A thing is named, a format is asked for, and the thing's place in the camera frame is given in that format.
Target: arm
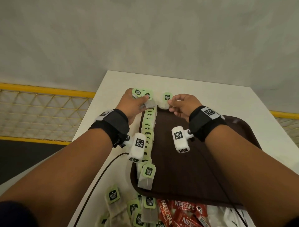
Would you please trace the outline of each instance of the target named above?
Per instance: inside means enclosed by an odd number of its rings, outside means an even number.
[[[116,108],[131,124],[144,110],[140,106],[147,99],[133,99],[132,90],[128,89]],[[111,149],[112,141],[104,130],[90,129],[29,172],[0,201],[22,203],[34,214],[39,226],[67,226]]]
[[[185,94],[169,104],[175,107],[171,112],[187,121],[202,105]],[[205,144],[257,227],[282,227],[299,216],[299,175],[226,125],[214,128]]]

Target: hand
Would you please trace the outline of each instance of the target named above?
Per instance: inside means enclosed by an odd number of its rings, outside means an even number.
[[[134,99],[132,96],[132,89],[129,88],[123,94],[123,97],[120,99],[119,104],[116,109],[121,110],[128,118],[129,125],[131,125],[137,114],[145,111],[147,108],[140,108],[147,100],[149,99],[148,95]]]
[[[172,97],[172,100],[167,101],[170,106],[169,111],[174,112],[176,116],[184,118],[189,122],[190,114],[199,106],[202,106],[200,101],[193,96],[188,94],[179,94]]]

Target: plastic tray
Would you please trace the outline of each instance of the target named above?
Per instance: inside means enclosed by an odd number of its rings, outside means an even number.
[[[224,116],[227,124],[249,142],[261,148],[249,125],[232,116]],[[176,126],[188,129],[188,123],[168,110],[158,108],[155,125],[155,139],[152,148],[152,163],[156,174],[152,190],[137,186],[136,164],[132,164],[131,183],[135,190],[157,199],[171,199],[203,203],[207,205],[232,207],[221,186],[237,208],[243,208],[229,182],[215,162],[204,143],[197,138],[189,141],[190,151],[179,154],[173,143],[171,129]]]

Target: wrist strap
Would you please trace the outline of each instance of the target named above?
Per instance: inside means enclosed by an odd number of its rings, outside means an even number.
[[[90,126],[89,129],[101,128],[110,137],[113,147],[122,144],[129,132],[130,128],[128,125],[127,116],[118,109],[112,111],[105,111],[98,116],[95,122]]]
[[[218,125],[227,125],[222,115],[206,106],[196,108],[190,114],[189,122],[191,132],[202,142]]]

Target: dark floor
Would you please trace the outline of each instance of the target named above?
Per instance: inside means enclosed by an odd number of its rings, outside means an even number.
[[[0,140],[0,184],[37,164],[64,145]]]

